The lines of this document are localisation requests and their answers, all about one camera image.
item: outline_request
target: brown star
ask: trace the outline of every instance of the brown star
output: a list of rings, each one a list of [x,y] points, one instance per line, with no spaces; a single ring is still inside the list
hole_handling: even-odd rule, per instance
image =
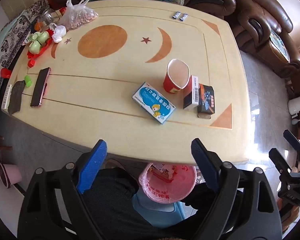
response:
[[[71,39],[72,39],[72,38],[67,39],[64,43],[65,43],[65,44],[68,44],[68,42],[70,42]]]
[[[148,42],[151,41],[151,40],[149,40],[149,37],[147,37],[147,38],[143,38],[143,41],[144,41],[146,44],[148,44]]]

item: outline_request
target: table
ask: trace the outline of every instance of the table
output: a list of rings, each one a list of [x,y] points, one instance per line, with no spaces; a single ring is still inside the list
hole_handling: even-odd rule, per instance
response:
[[[195,164],[190,145],[199,138],[223,161],[244,162],[249,142],[249,94],[241,56],[229,25],[212,15],[167,2],[103,0],[88,3],[99,17],[69,31],[27,68],[25,48],[9,84],[28,74],[14,117],[66,141],[92,148],[98,139],[108,152],[144,161]],[[184,22],[176,11],[187,13]],[[182,93],[168,94],[168,62],[178,58],[199,82],[213,86],[216,113],[199,119],[182,109]],[[51,74],[39,108],[31,96],[40,69]],[[131,98],[148,82],[177,109],[161,125]]]

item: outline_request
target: metal bolt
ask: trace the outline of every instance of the metal bolt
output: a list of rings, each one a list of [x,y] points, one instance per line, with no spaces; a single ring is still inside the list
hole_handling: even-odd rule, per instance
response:
[[[68,163],[66,166],[65,166],[68,170],[71,170],[74,168],[74,163]]]
[[[259,174],[263,173],[263,170],[259,167],[256,167],[255,170],[256,170],[256,173],[259,173]]]
[[[230,162],[224,162],[223,166],[227,169],[231,169],[232,168],[232,164]]]
[[[41,174],[42,172],[43,172],[42,168],[37,168],[36,171],[35,171],[35,173],[38,174],[38,175]]]

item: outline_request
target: red paper cup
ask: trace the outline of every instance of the red paper cup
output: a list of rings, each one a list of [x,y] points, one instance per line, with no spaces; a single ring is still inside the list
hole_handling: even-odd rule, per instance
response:
[[[7,68],[1,68],[0,75],[3,78],[10,78],[12,71]]]
[[[186,87],[189,79],[190,69],[188,65],[179,59],[172,59],[167,67],[163,88],[168,93],[175,94]]]

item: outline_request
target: black pants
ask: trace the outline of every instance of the black pants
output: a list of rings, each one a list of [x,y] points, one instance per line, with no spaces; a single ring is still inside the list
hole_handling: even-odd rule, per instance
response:
[[[100,170],[91,189],[84,192],[85,204],[107,240],[191,239],[215,198],[214,192],[205,183],[196,185],[182,200],[198,209],[196,214],[174,226],[160,229],[153,227],[134,210],[131,199],[138,189],[138,183],[125,170],[113,168]],[[235,217],[231,214],[226,231],[233,226]]]

